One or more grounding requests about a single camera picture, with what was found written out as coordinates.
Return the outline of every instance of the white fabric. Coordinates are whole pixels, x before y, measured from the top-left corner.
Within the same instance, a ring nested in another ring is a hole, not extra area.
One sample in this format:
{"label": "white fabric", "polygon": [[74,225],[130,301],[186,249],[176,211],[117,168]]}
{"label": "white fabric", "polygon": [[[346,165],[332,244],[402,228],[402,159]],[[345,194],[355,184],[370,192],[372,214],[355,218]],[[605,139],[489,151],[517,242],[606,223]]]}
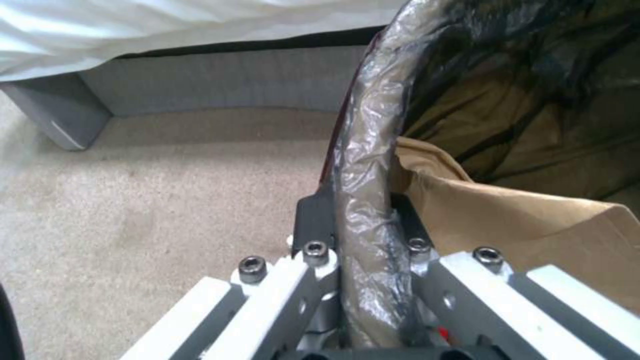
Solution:
{"label": "white fabric", "polygon": [[388,24],[404,0],[0,0],[0,81],[127,53]]}

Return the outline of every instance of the screw hole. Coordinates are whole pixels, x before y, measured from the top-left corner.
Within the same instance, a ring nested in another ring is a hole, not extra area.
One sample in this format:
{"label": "screw hole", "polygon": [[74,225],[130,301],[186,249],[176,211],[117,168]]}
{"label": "screw hole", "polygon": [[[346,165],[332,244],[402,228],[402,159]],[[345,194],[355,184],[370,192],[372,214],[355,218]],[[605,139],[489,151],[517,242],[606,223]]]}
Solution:
{"label": "screw hole", "polygon": [[309,250],[311,251],[318,251],[322,249],[322,245],[318,244],[318,243],[311,243],[308,246]]}

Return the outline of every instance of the dark plastic bag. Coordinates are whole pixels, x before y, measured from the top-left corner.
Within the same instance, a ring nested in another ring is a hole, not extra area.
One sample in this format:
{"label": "dark plastic bag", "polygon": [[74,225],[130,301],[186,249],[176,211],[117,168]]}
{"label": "dark plastic bag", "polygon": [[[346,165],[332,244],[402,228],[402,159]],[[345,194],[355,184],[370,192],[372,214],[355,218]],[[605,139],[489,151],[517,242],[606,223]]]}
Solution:
{"label": "dark plastic bag", "polygon": [[[589,102],[598,66],[636,41],[638,8],[637,1],[416,0],[373,40],[343,104],[323,171],[323,182],[335,190],[342,303],[352,346],[421,341],[408,253],[390,210],[388,172],[397,135],[431,141],[442,134],[445,119],[483,94],[429,113],[451,96],[450,89],[498,69],[525,69],[524,79],[515,79],[530,85],[525,92],[533,100],[526,109],[502,113],[502,128],[475,139],[435,142],[465,166],[487,156],[476,168],[469,165],[470,173],[491,177],[548,103],[579,109]],[[636,87],[636,79],[610,85]]]}

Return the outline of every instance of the hex socket screw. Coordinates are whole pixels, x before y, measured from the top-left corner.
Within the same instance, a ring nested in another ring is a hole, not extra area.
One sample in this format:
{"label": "hex socket screw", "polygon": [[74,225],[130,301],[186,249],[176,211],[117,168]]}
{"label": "hex socket screw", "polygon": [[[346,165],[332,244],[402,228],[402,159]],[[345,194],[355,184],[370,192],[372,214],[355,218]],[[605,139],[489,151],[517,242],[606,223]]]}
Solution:
{"label": "hex socket screw", "polygon": [[500,272],[502,264],[504,264],[504,257],[502,256],[502,253],[493,247],[477,247],[473,251],[473,257],[477,262],[484,265],[485,268],[489,269],[494,274]]}
{"label": "hex socket screw", "polygon": [[304,261],[309,266],[322,266],[329,262],[329,248],[321,241],[310,241],[302,248]]}
{"label": "hex socket screw", "polygon": [[257,284],[267,276],[267,263],[262,256],[247,256],[238,264],[240,281],[245,284]]}
{"label": "hex socket screw", "polygon": [[423,238],[410,238],[407,244],[411,255],[428,254],[433,249],[431,244]]}

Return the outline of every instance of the plastic wrap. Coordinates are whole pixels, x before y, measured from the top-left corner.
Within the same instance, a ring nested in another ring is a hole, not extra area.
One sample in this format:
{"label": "plastic wrap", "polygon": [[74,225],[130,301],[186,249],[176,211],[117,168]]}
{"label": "plastic wrap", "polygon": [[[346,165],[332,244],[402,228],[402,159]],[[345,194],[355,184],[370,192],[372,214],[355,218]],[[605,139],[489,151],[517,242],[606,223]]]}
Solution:
{"label": "plastic wrap", "polygon": [[419,341],[408,252],[388,193],[392,153],[416,79],[424,111],[500,46],[591,4],[413,0],[374,39],[343,105],[323,177],[335,189],[342,303],[352,346]]}

